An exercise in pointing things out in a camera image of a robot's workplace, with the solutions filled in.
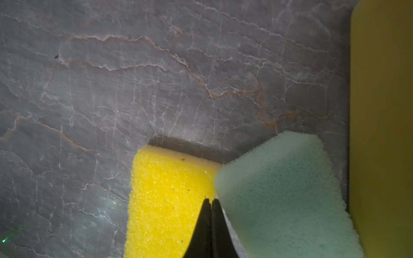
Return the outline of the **yellow sponge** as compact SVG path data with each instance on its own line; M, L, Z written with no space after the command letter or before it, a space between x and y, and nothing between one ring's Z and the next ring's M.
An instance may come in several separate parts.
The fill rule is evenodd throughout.
M145 145L131 172L124 257L181 258L203 201L216 197L220 163Z

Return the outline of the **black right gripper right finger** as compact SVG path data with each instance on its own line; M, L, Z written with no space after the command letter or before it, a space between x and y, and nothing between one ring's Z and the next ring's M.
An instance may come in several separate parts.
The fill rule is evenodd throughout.
M239 258L218 199L214 199L212 203L211 237L213 258Z

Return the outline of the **mint green sponge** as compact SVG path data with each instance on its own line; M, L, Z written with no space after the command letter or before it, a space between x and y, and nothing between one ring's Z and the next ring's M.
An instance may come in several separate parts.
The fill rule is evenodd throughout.
M214 186L251 258L362 258L322 140L285 131L227 163Z

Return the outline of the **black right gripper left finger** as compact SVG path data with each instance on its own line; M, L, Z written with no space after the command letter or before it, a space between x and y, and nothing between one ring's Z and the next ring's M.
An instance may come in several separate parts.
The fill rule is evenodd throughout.
M212 255L211 241L211 204L209 199L205 199L183 258L210 258Z

